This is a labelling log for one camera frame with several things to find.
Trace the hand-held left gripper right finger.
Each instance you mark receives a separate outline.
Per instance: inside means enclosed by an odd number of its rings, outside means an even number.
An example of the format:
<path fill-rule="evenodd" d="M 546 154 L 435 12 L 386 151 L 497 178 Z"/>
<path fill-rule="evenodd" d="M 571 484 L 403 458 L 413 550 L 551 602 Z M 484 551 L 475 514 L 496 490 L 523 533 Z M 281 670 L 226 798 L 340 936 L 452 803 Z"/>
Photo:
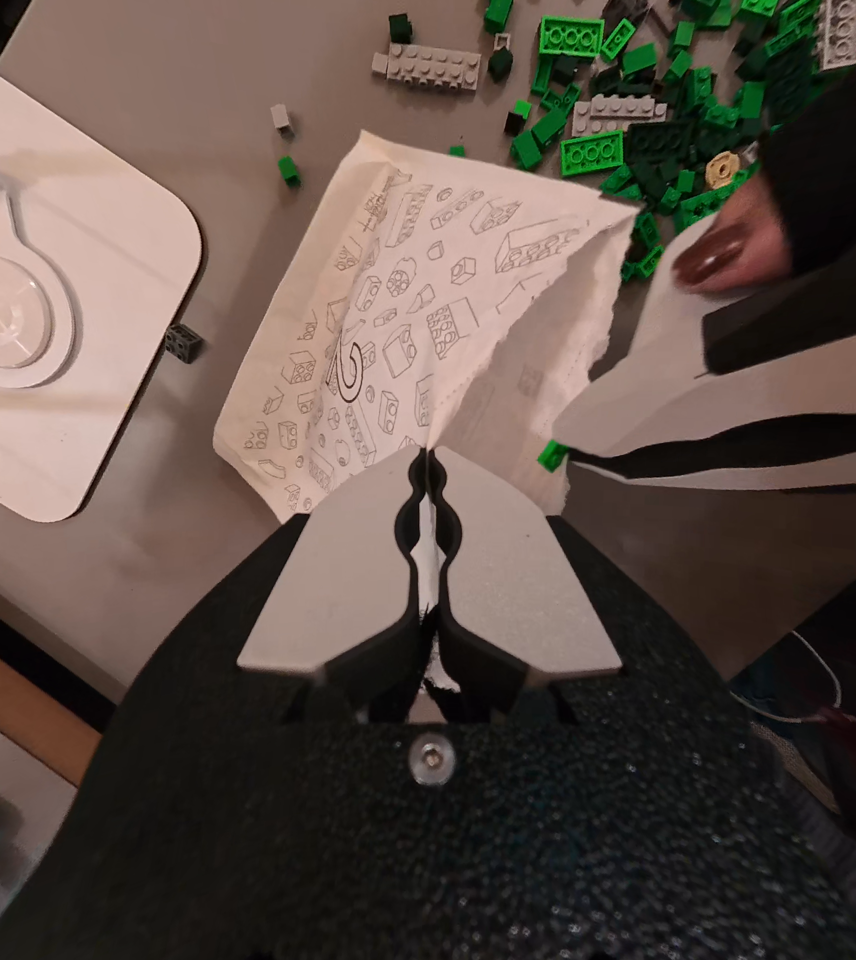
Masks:
<path fill-rule="evenodd" d="M 432 452 L 439 654 L 464 690 L 617 673 L 602 621 L 542 509 L 446 447 Z"/>

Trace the white printed paper bag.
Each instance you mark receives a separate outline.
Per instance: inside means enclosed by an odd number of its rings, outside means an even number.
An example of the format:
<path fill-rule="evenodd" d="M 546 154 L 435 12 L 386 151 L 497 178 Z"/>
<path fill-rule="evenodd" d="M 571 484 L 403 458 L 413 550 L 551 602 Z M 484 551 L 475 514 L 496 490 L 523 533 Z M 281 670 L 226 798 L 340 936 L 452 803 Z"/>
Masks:
<path fill-rule="evenodd" d="M 588 384 L 631 213 L 590 189 L 362 133 L 242 361 L 215 450 L 294 545 L 342 483 L 426 450 L 411 558 L 430 644 L 443 564 L 432 452 L 453 450 L 544 514 L 559 504 L 564 475 L 536 457 Z"/>

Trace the person's right hand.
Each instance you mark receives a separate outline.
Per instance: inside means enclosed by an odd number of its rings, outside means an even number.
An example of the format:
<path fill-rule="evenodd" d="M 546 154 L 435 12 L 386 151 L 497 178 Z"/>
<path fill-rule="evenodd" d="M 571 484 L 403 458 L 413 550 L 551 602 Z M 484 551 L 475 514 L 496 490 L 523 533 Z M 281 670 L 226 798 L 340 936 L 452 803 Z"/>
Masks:
<path fill-rule="evenodd" d="M 759 168 L 674 261 L 675 284 L 722 293 L 817 270 L 856 245 L 856 65 L 759 152 Z"/>

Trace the light grey long brick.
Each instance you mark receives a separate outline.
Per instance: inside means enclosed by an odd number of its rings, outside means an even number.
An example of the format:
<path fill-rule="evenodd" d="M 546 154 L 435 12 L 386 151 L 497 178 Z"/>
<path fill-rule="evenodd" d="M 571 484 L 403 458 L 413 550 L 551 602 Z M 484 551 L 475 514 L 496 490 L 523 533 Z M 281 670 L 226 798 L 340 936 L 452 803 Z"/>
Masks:
<path fill-rule="evenodd" d="M 482 66 L 479 52 L 392 42 L 386 53 L 373 54 L 371 73 L 413 88 L 475 92 Z"/>

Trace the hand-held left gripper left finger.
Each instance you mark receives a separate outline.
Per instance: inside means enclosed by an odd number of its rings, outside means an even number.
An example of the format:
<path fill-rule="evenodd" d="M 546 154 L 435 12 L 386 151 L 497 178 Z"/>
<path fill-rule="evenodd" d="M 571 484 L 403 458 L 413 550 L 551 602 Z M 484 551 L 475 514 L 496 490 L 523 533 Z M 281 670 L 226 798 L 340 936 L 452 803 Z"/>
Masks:
<path fill-rule="evenodd" d="M 238 658 L 246 671 L 332 687 L 394 687 L 420 657 L 426 450 L 348 479 L 304 525 Z"/>

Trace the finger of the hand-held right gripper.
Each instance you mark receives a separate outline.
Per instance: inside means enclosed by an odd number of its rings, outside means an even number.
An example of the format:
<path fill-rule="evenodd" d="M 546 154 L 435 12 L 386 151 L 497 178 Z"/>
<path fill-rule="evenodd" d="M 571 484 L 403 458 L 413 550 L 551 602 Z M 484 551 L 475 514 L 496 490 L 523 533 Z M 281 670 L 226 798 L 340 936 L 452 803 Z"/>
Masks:
<path fill-rule="evenodd" d="M 555 421 L 554 438 L 612 459 L 788 417 L 856 414 L 856 335 L 728 374 L 707 371 L 703 316 L 779 283 L 695 294 L 689 323 L 659 333 L 590 385 Z"/>
<path fill-rule="evenodd" d="M 576 451 L 569 461 L 629 486 L 680 489 L 778 491 L 856 486 L 856 452 L 814 462 L 773 466 L 725 466 L 698 472 L 626 478 L 609 466 L 590 464 Z"/>

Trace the pile of mixed toy bricks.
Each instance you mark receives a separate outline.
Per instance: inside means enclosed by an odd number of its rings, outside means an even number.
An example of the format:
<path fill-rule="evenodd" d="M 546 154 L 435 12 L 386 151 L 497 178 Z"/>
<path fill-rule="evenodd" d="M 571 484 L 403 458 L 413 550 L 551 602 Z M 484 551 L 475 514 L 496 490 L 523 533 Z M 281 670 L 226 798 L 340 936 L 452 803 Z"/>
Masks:
<path fill-rule="evenodd" d="M 542 16 L 530 94 L 506 115 L 511 159 L 552 148 L 566 179 L 643 206 L 622 279 L 647 279 L 680 234 L 756 171 L 762 140 L 856 65 L 856 2 L 605 2 L 598 16 Z M 705 187 L 716 154 L 734 184 Z"/>

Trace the white base book stand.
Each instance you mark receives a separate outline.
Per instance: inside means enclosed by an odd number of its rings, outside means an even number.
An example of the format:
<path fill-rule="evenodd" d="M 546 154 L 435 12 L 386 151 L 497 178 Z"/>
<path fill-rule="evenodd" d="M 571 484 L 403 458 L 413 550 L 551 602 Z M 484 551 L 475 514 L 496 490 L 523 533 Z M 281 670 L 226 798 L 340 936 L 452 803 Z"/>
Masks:
<path fill-rule="evenodd" d="M 80 509 L 200 265 L 166 188 L 0 77 L 0 504 Z"/>

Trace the dark grey brick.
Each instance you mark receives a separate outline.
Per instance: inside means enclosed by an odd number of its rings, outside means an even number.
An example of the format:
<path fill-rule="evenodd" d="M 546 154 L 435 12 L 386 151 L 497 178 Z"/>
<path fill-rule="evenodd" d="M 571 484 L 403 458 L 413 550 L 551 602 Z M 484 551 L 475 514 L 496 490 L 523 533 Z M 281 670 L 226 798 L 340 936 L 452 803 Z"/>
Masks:
<path fill-rule="evenodd" d="M 165 352 L 181 363 L 191 365 L 203 352 L 204 339 L 181 322 L 172 323 L 165 331 Z"/>

